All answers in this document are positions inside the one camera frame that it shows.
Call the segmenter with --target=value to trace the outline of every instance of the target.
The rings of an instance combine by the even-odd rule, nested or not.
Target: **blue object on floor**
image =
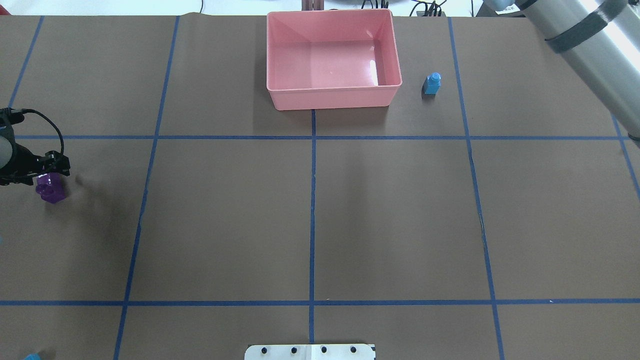
[[[438,89],[440,89],[440,79],[442,79],[442,76],[437,72],[427,76],[427,79],[424,81],[422,86],[422,92],[424,95],[435,95],[438,92]]]

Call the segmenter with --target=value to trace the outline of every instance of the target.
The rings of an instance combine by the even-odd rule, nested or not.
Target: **robot end effector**
[[[60,138],[60,152],[49,151],[44,156],[31,153],[15,142],[13,125],[24,121],[24,114],[35,113],[48,121]],[[32,109],[0,109],[0,186],[33,185],[33,178],[50,172],[69,176],[69,158],[64,155],[65,145],[60,130],[39,111]]]

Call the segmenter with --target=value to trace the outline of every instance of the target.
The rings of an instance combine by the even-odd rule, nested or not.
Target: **blue tape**
[[[58,135],[16,135],[16,139],[57,140]],[[144,140],[155,139],[154,135],[65,135],[73,140]],[[159,140],[311,140],[311,136],[287,135],[159,135]],[[344,135],[316,136],[316,140],[466,140],[466,136],[430,135],[430,136],[394,136],[394,135]],[[626,136],[514,136],[514,135],[472,135],[471,140],[575,140],[575,141],[611,141],[629,140]]]
[[[38,35],[40,34],[40,28],[42,28],[43,22],[44,22],[44,15],[41,16],[40,20],[38,21],[38,26],[36,27],[36,31],[33,33],[33,38],[31,39],[31,45],[29,45],[29,51],[27,51],[27,56],[24,58],[24,62],[22,63],[22,68],[20,69],[18,80],[15,82],[15,87],[13,88],[13,92],[11,93],[11,99],[9,99],[10,108],[13,106],[15,96],[18,94],[18,89],[20,88],[20,83],[22,82],[24,71],[27,69],[27,64],[29,63],[29,59],[31,58],[33,47],[36,45],[36,40],[38,39]]]
[[[0,306],[123,306],[124,301],[0,300]],[[469,305],[640,304],[640,298],[593,299],[477,299],[477,300],[143,300],[127,307],[245,307],[245,306],[469,306]]]
[[[620,126],[618,125],[618,120],[611,115],[611,120],[613,120],[613,126],[616,128],[616,134],[618,134],[618,139],[620,140],[620,147],[622,148],[622,153],[625,156],[625,162],[627,163],[627,169],[629,169],[629,174],[631,175],[631,180],[634,182],[634,188],[636,188],[636,195],[638,196],[638,200],[640,200],[640,186],[638,186],[638,179],[636,177],[636,171],[634,171],[634,167],[631,164],[631,159],[629,158],[629,152],[627,151],[627,146],[625,146],[624,137],[620,133]]]
[[[0,300],[0,306],[122,306],[123,301]]]
[[[309,343],[315,342],[316,297],[316,111],[311,110],[311,215],[309,234]]]
[[[491,305],[491,300],[320,300],[316,306],[452,306]]]
[[[238,300],[238,301],[129,301],[128,306],[308,306],[309,301],[306,300]]]
[[[162,115],[164,110],[164,99],[166,97],[166,89],[169,85],[169,75],[171,74],[173,51],[175,49],[175,39],[178,34],[179,24],[180,24],[180,16],[176,16],[175,24],[173,25],[173,37],[171,41],[171,48],[169,50],[169,59],[166,64],[166,72],[164,75],[164,84],[162,89],[162,96],[160,98],[160,107],[158,109],[158,117],[156,120],[154,143],[151,146],[151,155],[149,157],[149,166],[147,168],[147,178],[145,180],[145,189],[142,193],[142,204],[140,206],[140,214],[138,215],[138,226],[136,228],[136,238],[134,240],[133,250],[131,252],[131,262],[129,264],[129,275],[127,276],[127,287],[125,289],[124,305],[122,306],[122,314],[120,315],[120,325],[118,326],[118,336],[116,338],[115,351],[113,352],[113,360],[118,360],[118,358],[120,357],[120,345],[122,344],[122,334],[124,333],[124,325],[127,319],[127,303],[129,301],[129,296],[131,295],[131,284],[133,282],[133,273],[136,268],[136,257],[138,256],[138,247],[140,245],[140,234],[142,232],[142,218],[145,214],[145,206],[147,205],[148,186],[151,180],[151,171],[153,170],[153,167],[154,167],[154,160],[156,158],[158,135],[160,133],[160,125],[162,123]]]
[[[471,169],[471,179],[474,185],[474,193],[476,196],[476,210],[480,219],[481,231],[482,231],[482,243],[484,247],[484,266],[486,268],[486,277],[489,284],[489,295],[491,296],[492,311],[493,311],[493,324],[495,326],[495,337],[498,343],[498,353],[500,360],[504,360],[504,347],[502,346],[502,331],[500,330],[500,318],[498,316],[498,306],[495,303],[495,290],[493,287],[493,275],[491,270],[491,260],[489,258],[489,246],[486,242],[486,231],[484,229],[484,217],[482,213],[482,204],[480,203],[480,191],[478,190],[478,183],[476,177],[476,165],[474,163],[473,149],[471,148],[471,136],[469,133],[469,125],[467,121],[467,108],[465,106],[465,97],[462,92],[462,80],[460,78],[460,66],[458,65],[458,54],[456,52],[456,41],[453,33],[453,22],[451,18],[449,20],[449,37],[451,38],[451,51],[453,53],[453,64],[456,69],[456,80],[458,82],[458,97],[460,98],[460,111],[462,112],[462,123],[465,128],[465,136],[467,140],[467,153],[469,156],[469,166]]]

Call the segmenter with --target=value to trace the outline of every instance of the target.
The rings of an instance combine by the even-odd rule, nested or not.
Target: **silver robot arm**
[[[484,0],[516,4],[640,147],[640,16],[629,0]]]

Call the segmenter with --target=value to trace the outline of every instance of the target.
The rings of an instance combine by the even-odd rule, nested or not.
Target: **white mounting bracket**
[[[376,360],[370,344],[252,345],[244,360]]]

